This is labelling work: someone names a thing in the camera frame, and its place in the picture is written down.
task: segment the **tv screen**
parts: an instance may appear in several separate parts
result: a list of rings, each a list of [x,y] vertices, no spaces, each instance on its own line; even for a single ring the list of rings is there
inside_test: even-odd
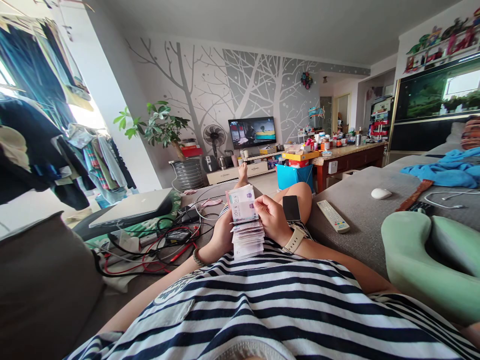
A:
[[[234,149],[261,147],[277,142],[273,117],[228,120]]]

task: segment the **pillow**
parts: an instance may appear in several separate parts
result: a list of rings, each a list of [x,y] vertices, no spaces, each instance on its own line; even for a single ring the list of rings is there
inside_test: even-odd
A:
[[[480,147],[480,116],[470,116],[461,135],[461,147],[465,150]]]
[[[92,253],[61,213],[0,239],[2,359],[68,355],[103,290]]]
[[[462,134],[464,132],[464,128],[464,122],[453,122],[451,124],[450,135],[448,135],[446,138],[446,143],[460,144],[460,142],[462,141]]]

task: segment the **stack of banknotes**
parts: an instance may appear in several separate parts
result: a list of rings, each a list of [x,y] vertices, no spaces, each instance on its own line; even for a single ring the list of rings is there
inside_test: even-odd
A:
[[[233,216],[233,253],[235,260],[263,254],[264,227],[254,208],[254,187],[246,185],[226,192],[228,206]]]

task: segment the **smartphone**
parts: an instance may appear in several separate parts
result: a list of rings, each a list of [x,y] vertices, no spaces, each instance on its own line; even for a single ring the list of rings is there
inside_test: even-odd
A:
[[[283,197],[283,212],[287,221],[300,221],[299,198],[297,196]]]

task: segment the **navy and white striped shirt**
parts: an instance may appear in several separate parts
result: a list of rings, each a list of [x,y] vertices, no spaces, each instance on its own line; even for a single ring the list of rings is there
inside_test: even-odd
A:
[[[365,295],[329,260],[232,253],[162,292],[126,332],[68,359],[480,359],[448,321],[400,294]]]

